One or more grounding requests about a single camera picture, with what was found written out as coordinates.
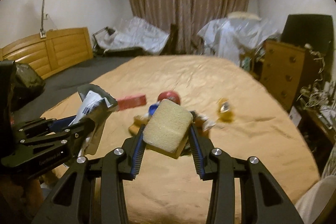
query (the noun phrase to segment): wooden headboard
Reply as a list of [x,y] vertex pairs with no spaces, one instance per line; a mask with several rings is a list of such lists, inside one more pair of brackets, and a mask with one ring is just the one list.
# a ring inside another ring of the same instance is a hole
[[0,49],[0,60],[29,64],[43,79],[93,57],[87,28],[48,31],[17,40]]

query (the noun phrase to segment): wooden dresser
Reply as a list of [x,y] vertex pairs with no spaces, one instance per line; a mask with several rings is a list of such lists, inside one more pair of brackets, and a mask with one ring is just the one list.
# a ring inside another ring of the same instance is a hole
[[266,41],[260,82],[289,111],[303,86],[319,77],[320,63],[307,49]]

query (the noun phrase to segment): red ball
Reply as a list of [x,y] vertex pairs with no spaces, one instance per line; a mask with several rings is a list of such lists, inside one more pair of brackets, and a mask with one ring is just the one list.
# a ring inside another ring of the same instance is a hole
[[157,100],[162,101],[163,99],[168,99],[174,102],[175,104],[181,105],[181,99],[177,92],[173,90],[167,90],[164,92],[161,92],[158,96]]

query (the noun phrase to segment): lamp arm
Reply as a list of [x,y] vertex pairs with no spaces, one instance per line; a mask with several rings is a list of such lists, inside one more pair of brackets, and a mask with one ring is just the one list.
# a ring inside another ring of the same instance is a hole
[[44,21],[44,5],[45,5],[45,0],[42,1],[42,12],[41,12],[41,29],[40,29],[40,38],[46,38],[47,34],[46,31],[44,30],[43,27],[43,21]]

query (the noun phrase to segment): black bag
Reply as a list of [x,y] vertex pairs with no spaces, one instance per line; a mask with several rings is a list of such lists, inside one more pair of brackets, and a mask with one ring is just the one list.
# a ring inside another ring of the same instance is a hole
[[45,81],[30,65],[16,63],[11,110],[18,110],[34,100],[43,92],[44,86]]

